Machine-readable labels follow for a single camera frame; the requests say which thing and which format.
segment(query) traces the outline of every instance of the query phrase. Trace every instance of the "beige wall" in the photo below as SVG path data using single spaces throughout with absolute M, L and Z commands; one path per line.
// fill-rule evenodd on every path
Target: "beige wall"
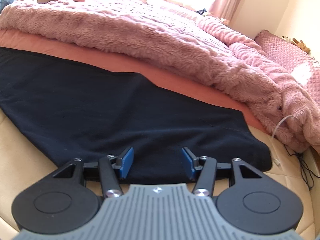
M 320 0 L 290 0 L 274 34 L 303 40 L 320 61 Z
M 229 27 L 255 38 L 263 29 L 274 33 L 289 0 L 241 0 Z

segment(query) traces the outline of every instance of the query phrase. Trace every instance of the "pink fluffy blanket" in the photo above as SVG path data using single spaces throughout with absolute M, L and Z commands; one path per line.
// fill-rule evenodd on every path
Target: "pink fluffy blanket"
M 0 28 L 137 57 L 246 103 L 277 138 L 296 151 L 320 145 L 320 111 L 309 94 L 253 40 L 213 17 L 197 22 L 132 0 L 91 3 L 16 2 Z

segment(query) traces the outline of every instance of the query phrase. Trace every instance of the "pink curtain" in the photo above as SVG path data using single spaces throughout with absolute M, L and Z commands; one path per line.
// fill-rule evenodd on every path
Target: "pink curtain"
M 208 11 L 228 25 L 239 2 L 240 0 L 214 0 Z

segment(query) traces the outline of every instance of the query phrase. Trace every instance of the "stuffed animal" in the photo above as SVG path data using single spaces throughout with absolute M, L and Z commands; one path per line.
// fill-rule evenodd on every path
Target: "stuffed animal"
M 297 41 L 295 38 L 292 39 L 291 44 L 297 46 L 299 49 L 302 49 L 304 52 L 306 52 L 307 54 L 310 53 L 311 49 L 309 49 L 304 43 L 303 41 Z
M 287 36 L 281 36 L 281 39 L 285 40 L 286 42 L 290 42 L 291 39 L 288 38 Z

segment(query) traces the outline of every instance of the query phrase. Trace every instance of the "beige leather upholstery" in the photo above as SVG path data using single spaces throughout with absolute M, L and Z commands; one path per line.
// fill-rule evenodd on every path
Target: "beige leather upholstery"
M 297 158 L 290 157 L 283 144 L 276 139 L 271 143 L 269 135 L 256 128 L 249 128 L 256 138 L 271 149 L 274 164 L 267 174 L 301 198 L 304 213 L 297 232 L 304 239 L 313 240 L 320 226 L 318 208 L 320 181 L 315 180 L 315 188 L 310 194 L 307 185 L 301 178 Z M 305 155 L 310 168 L 319 174 L 311 149 L 308 149 Z M 55 165 L 37 150 L 0 110 L 0 239 L 9 240 L 17 234 L 18 229 L 11 215 L 11 204 L 15 196 L 55 168 Z M 219 194 L 227 186 L 226 180 L 218 181 L 214 194 Z M 88 187 L 97 194 L 101 194 L 99 184 L 89 182 Z

